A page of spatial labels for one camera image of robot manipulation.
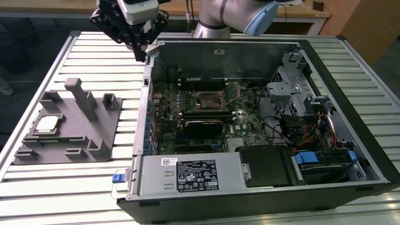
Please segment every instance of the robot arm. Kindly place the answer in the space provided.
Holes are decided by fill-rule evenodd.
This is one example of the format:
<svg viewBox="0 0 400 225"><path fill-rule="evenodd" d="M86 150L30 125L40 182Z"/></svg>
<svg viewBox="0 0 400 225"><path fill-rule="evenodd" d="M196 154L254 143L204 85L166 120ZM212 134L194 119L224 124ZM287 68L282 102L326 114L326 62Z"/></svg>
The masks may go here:
<svg viewBox="0 0 400 225"><path fill-rule="evenodd" d="M146 49L168 24L168 13L159 4L171 0L99 0L90 21L118 43L134 50L136 61L146 61Z"/></svg>
<svg viewBox="0 0 400 225"><path fill-rule="evenodd" d="M98 0L91 23L134 50L136 61L146 61L148 44L168 24L168 13L159 5L171 0ZM275 18L276 0L202 0L196 38L230 38L230 27L251 36L260 35Z"/></svg>

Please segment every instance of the barcode sticker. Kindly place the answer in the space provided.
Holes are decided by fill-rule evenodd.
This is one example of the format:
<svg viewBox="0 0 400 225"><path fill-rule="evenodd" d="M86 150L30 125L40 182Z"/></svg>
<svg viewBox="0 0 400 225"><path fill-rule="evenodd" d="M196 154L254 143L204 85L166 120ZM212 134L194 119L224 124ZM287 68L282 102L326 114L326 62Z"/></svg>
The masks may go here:
<svg viewBox="0 0 400 225"><path fill-rule="evenodd" d="M163 158L162 165L176 165L178 158Z"/></svg>

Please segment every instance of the motherboard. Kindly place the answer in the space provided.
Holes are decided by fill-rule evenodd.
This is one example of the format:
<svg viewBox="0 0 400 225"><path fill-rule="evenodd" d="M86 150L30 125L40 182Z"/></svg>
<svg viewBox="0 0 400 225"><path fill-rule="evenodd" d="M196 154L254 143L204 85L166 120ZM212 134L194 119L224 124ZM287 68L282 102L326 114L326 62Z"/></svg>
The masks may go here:
<svg viewBox="0 0 400 225"><path fill-rule="evenodd" d="M247 81L199 86L154 83L158 155L230 152L267 144L258 113L260 87Z"/></svg>

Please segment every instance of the metal slatted table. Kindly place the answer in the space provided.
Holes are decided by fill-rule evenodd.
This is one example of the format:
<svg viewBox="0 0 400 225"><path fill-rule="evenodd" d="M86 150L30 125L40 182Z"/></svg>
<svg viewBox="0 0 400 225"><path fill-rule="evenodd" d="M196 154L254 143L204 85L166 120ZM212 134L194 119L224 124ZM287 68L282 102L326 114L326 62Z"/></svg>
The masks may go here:
<svg viewBox="0 0 400 225"><path fill-rule="evenodd" d="M163 37L188 34L166 33ZM234 38L250 38L234 35ZM263 39L307 39L350 98L371 132L400 169L400 101L347 41L322 36L263 36ZM127 184L112 186L111 176L131 165L132 144L144 64L134 53L102 32L75 32L55 60L43 84L0 154L0 224L136 224L118 207L115 198ZM114 92L124 99L114 142L112 161L86 164L11 165L22 139L42 108L38 99L46 90L72 97L63 82L83 80L95 97ZM323 84L315 79L324 93ZM266 216L214 219L184 224L399 224L400 189L364 197L334 210Z"/></svg>

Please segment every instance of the power supply label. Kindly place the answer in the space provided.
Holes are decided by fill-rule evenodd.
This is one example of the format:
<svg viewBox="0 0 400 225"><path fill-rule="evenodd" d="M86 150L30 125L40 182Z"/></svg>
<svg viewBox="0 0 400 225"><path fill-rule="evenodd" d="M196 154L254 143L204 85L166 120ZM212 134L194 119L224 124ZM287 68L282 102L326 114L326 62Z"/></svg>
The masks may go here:
<svg viewBox="0 0 400 225"><path fill-rule="evenodd" d="M176 162L176 171L179 192L219 190L215 160Z"/></svg>

